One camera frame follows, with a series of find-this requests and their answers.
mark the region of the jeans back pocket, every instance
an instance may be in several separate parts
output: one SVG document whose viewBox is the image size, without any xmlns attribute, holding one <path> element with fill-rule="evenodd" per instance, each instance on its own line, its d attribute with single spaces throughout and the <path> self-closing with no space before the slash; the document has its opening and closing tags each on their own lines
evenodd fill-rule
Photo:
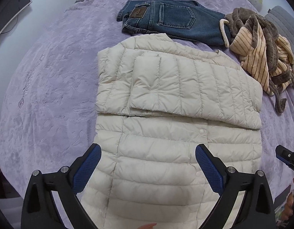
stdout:
<svg viewBox="0 0 294 229">
<path fill-rule="evenodd" d="M 190 7 L 160 3 L 158 24 L 161 26 L 190 29 L 195 19 Z"/>
</svg>

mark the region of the purple blanket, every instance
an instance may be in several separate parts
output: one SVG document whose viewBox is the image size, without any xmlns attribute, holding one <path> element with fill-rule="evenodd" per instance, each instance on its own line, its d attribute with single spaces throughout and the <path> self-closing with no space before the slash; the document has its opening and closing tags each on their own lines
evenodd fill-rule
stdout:
<svg viewBox="0 0 294 229">
<path fill-rule="evenodd" d="M 24 197 L 33 170 L 58 171 L 70 165 L 95 136 L 98 87 L 97 53 L 131 35 L 121 33 L 118 11 L 127 0 L 77 0 L 25 55 L 7 89 L 0 122 L 0 167 Z M 247 0 L 196 0 L 231 13 L 254 9 Z M 203 43 L 176 40 L 211 51 Z M 274 97 L 263 97 L 262 166 L 276 197 L 294 173 L 275 158 L 278 144 L 294 151 L 294 89 L 288 88 L 285 112 L 278 116 Z"/>
</svg>

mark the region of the striped fabric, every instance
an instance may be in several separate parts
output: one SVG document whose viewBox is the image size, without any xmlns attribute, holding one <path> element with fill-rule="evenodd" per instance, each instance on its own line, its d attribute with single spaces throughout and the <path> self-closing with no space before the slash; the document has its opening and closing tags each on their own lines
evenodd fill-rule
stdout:
<svg viewBox="0 0 294 229">
<path fill-rule="evenodd" d="M 255 80 L 257 80 L 263 90 L 268 95 L 274 95 L 270 89 L 271 77 L 275 77 L 291 70 L 294 64 L 294 55 L 292 53 L 290 43 L 285 37 L 279 35 L 275 41 L 278 50 L 278 65 L 276 70 L 269 73 L 266 56 L 266 40 L 260 24 L 257 22 L 256 47 L 253 47 L 253 33 L 243 26 L 236 35 L 234 41 L 230 45 L 230 50 L 240 55 L 242 68 L 247 71 Z M 279 92 L 282 92 L 292 82 L 290 78 L 287 82 L 276 84 Z"/>
</svg>

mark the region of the brown leather patch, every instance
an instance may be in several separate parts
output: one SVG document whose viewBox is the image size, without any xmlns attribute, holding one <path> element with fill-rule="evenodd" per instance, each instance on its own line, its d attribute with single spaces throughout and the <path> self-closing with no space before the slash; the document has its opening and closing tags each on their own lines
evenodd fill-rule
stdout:
<svg viewBox="0 0 294 229">
<path fill-rule="evenodd" d="M 130 14 L 130 18 L 143 18 L 148 7 L 136 7 Z"/>
</svg>

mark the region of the blue jeans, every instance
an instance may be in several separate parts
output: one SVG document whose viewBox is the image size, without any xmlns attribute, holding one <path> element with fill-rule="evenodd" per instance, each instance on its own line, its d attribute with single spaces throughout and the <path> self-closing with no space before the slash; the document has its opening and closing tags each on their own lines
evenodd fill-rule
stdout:
<svg viewBox="0 0 294 229">
<path fill-rule="evenodd" d="M 207 45 L 224 45 L 219 21 L 224 14 L 203 7 L 196 1 L 129 0 L 119 11 L 122 32 L 166 33 L 171 38 L 201 41 Z M 224 25 L 228 40 L 231 34 Z"/>
</svg>

